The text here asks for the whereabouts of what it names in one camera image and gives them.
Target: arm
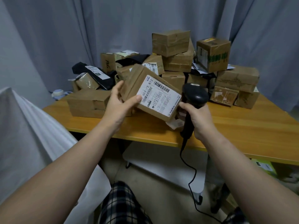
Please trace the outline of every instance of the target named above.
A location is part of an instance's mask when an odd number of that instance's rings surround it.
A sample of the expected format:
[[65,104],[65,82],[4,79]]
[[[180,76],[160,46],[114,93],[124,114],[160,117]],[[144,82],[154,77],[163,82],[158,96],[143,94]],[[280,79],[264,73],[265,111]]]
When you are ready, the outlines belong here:
[[298,223],[299,196],[255,166],[215,127],[208,105],[189,112],[194,135],[207,151],[251,224]]
[[101,122],[66,153],[34,175],[0,206],[0,223],[63,223],[83,192],[109,139],[141,100],[118,98],[113,89]]

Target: black cable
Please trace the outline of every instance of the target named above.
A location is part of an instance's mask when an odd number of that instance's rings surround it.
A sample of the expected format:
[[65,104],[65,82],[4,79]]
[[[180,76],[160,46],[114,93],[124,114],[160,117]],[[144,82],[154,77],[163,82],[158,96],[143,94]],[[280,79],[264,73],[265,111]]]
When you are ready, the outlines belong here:
[[195,170],[195,174],[194,174],[193,179],[191,180],[191,182],[188,183],[190,192],[191,192],[191,194],[192,194],[192,198],[193,198],[193,202],[194,202],[195,209],[196,209],[198,212],[200,212],[200,213],[202,213],[202,214],[204,214],[204,215],[207,215],[207,216],[209,216],[209,217],[215,219],[217,222],[221,223],[221,221],[218,220],[217,218],[215,218],[215,217],[213,217],[212,215],[209,215],[209,214],[207,214],[207,213],[205,213],[205,212],[203,212],[203,211],[198,210],[197,207],[196,207],[195,198],[194,198],[192,189],[191,189],[191,187],[190,187],[190,184],[194,181],[194,179],[195,179],[195,177],[196,177],[197,170],[196,170],[194,167],[192,167],[192,166],[190,166],[189,164],[187,164],[187,163],[185,162],[185,160],[182,158],[182,152],[183,152],[183,150],[184,150],[184,148],[185,148],[185,146],[186,146],[187,141],[188,141],[188,139],[186,139],[186,138],[183,139],[183,144],[182,144],[181,151],[180,151],[180,158],[181,158],[181,160],[183,161],[183,163],[184,163],[186,166],[188,166],[188,167],[192,168],[193,170]]

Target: wooden table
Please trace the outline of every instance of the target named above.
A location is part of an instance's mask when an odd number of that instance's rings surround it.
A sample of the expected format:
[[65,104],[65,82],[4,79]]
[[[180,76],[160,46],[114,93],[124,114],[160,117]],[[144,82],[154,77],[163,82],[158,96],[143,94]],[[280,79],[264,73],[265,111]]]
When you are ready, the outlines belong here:
[[[208,103],[218,130],[249,158],[299,165],[299,123],[263,95],[253,109]],[[101,119],[73,117],[66,100],[44,108],[67,130],[91,131]],[[138,110],[126,117],[114,138],[179,147],[179,131],[171,131],[162,120]],[[192,136],[188,148],[206,151]]]

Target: forearm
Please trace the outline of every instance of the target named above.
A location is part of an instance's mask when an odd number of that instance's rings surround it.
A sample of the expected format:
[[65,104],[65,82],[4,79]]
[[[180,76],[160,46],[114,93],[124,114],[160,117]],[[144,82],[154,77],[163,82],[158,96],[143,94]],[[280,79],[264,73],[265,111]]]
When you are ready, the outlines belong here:
[[203,143],[250,223],[298,223],[296,194],[255,166],[217,130],[208,132]]
[[96,126],[14,192],[0,206],[0,222],[64,222],[101,159],[111,134],[109,127]]

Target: pile of packages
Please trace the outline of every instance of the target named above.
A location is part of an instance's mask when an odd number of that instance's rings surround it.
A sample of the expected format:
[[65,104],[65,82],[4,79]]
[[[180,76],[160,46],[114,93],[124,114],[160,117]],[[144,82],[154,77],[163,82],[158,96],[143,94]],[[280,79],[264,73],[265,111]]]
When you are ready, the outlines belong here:
[[124,101],[141,94],[137,108],[166,122],[178,119],[185,83],[203,86],[211,101],[251,109],[259,96],[257,69],[228,64],[228,40],[199,40],[196,49],[190,31],[173,30],[152,34],[151,55],[125,50],[102,53],[102,68],[74,65],[75,93],[67,96],[72,115],[101,118],[110,90],[120,80],[124,80],[120,91]]

